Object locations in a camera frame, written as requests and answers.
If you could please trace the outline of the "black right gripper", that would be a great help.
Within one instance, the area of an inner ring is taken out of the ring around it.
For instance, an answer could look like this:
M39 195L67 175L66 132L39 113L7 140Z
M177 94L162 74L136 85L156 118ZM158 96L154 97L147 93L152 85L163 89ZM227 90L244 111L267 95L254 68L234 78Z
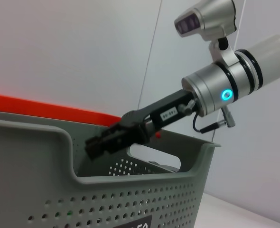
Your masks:
M119 122L111 125L99 135L85 141L85 151L93 161L105 152L114 154L131 145L149 142L150 132L146 121L152 121L156 130L174 123L186 114L179 110L194 100L194 95L186 90L178 90L142 109L126 113Z

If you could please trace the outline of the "grey perforated storage bin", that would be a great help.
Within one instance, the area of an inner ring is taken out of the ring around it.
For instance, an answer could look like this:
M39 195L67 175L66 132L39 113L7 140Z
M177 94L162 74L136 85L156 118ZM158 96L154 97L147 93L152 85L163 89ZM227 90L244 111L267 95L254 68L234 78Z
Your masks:
M101 126L0 112L0 228L193 228L217 144L161 131L141 148L92 161Z

